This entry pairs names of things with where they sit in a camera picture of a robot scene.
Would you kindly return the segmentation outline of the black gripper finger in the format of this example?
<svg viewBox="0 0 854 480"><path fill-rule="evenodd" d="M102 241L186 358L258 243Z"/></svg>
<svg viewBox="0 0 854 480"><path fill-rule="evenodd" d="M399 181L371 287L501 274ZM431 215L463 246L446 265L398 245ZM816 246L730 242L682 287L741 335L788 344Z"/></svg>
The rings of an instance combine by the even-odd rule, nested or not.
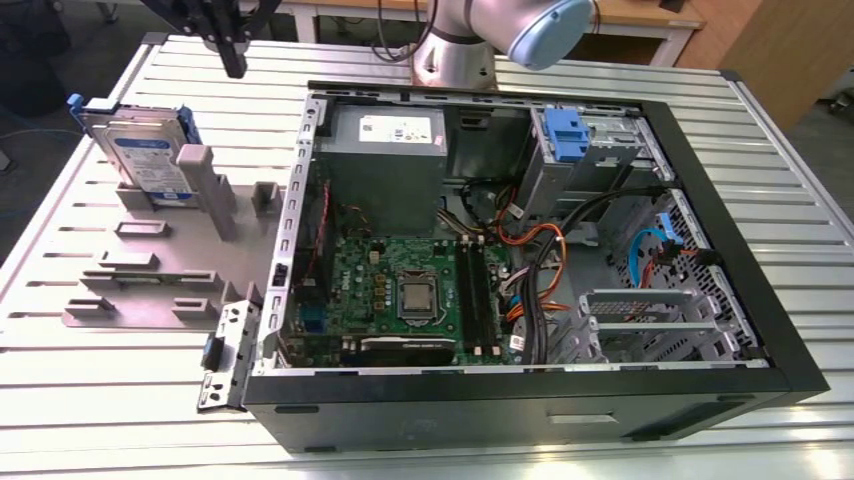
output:
<svg viewBox="0 0 854 480"><path fill-rule="evenodd" d="M281 3L281 0L259 0L257 6L250 11L238 12L234 36L237 52L235 78L242 78L246 74L246 51L251 41L259 37L262 30L270 23Z"/></svg>
<svg viewBox="0 0 854 480"><path fill-rule="evenodd" d="M219 54L226 73L235 76L235 34L227 1L174 1L178 29L198 35Z"/></svg>

